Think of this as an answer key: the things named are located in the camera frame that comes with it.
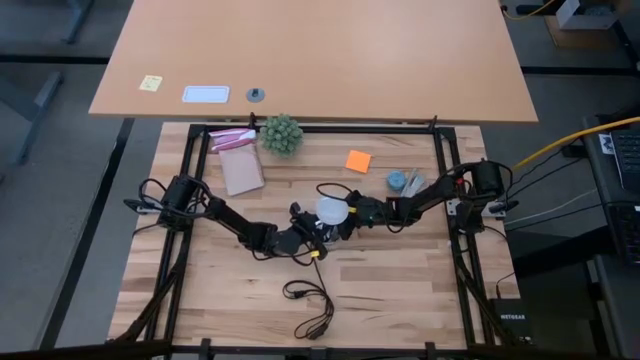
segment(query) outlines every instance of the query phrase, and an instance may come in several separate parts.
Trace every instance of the yellow sticky note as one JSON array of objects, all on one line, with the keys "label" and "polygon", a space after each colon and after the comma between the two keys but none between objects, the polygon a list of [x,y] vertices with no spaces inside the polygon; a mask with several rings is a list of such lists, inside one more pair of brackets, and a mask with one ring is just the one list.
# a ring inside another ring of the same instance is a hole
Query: yellow sticky note
[{"label": "yellow sticky note", "polygon": [[162,76],[147,75],[142,80],[142,84],[140,84],[140,90],[156,92],[161,83]]}]

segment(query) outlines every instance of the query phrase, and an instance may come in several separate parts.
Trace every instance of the cable connector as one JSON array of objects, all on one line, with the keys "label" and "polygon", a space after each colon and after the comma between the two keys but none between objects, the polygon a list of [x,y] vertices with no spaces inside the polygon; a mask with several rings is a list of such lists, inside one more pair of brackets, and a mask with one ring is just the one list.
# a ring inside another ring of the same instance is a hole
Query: cable connector
[{"label": "cable connector", "polygon": [[329,325],[327,323],[324,323],[320,326],[318,326],[317,329],[314,329],[310,334],[309,334],[309,340],[315,340],[317,338],[319,338],[320,336],[324,335],[324,332],[327,331],[327,329],[329,328]]},{"label": "cable connector", "polygon": [[489,207],[489,212],[492,214],[495,214],[497,212],[501,212],[501,211],[509,211],[511,209],[513,209],[514,207],[518,206],[520,204],[520,202],[518,200],[513,200],[513,201],[509,201],[508,203],[500,203],[498,205],[493,205]]}]

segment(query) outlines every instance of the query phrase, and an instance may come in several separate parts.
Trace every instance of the wooden table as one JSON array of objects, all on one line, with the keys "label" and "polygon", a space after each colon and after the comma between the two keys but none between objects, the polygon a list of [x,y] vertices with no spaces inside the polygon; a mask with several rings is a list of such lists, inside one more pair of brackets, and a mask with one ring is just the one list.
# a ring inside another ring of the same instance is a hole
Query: wooden table
[{"label": "wooden table", "polygon": [[[163,78],[139,90],[146,75]],[[231,87],[226,104],[186,86]],[[251,103],[250,89],[265,99]],[[90,113],[537,122],[495,0],[136,0]]]},{"label": "wooden table", "polygon": [[[164,125],[150,177],[168,184],[179,173],[188,128],[187,123]],[[478,127],[456,131],[462,162],[485,156]],[[373,155],[368,174],[344,168],[351,149]],[[294,158],[281,160],[260,147],[259,157],[266,180],[260,190],[226,196],[219,157],[213,154],[207,156],[203,180],[250,221],[280,228],[289,225],[291,202],[313,211],[319,182],[337,181],[384,199],[389,194],[385,177],[392,169],[418,167],[430,181],[438,176],[433,138],[428,135],[305,134],[304,146]],[[155,187],[148,192],[161,195]],[[143,216],[138,226],[154,221],[154,216]],[[500,222],[485,223],[503,230]],[[151,298],[165,233],[154,228],[134,238],[110,337],[121,334]],[[513,272],[509,248],[493,231],[478,234],[477,243],[488,296],[495,296],[495,282]],[[424,213],[400,234],[384,227],[360,229],[334,249],[320,262],[336,306],[333,322],[315,342],[296,340],[295,327],[319,315],[322,303],[285,299],[282,286],[294,279],[317,282],[314,270],[289,259],[257,262],[222,226],[196,221],[174,344],[198,345],[208,337],[216,346],[421,348],[433,341],[438,348],[465,348],[443,206]],[[503,296],[519,296],[515,277],[500,285]],[[481,341],[479,312],[473,298],[471,303],[476,338]],[[165,302],[156,334],[163,333],[166,308]]]}]

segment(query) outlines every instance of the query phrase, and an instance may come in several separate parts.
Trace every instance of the green plant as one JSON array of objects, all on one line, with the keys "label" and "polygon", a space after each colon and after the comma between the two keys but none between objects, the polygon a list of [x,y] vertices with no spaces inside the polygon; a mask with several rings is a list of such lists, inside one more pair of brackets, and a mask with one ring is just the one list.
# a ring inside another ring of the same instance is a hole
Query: green plant
[{"label": "green plant", "polygon": [[262,147],[280,157],[293,155],[302,144],[302,129],[289,115],[269,117],[260,130]]}]

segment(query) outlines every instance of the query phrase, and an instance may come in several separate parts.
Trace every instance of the blue object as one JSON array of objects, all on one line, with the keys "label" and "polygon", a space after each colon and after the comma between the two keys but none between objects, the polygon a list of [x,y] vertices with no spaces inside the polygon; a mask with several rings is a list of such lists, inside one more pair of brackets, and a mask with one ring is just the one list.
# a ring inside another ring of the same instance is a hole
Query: blue object
[{"label": "blue object", "polygon": [[394,170],[387,176],[387,184],[393,191],[402,191],[406,183],[407,178],[402,171]]}]

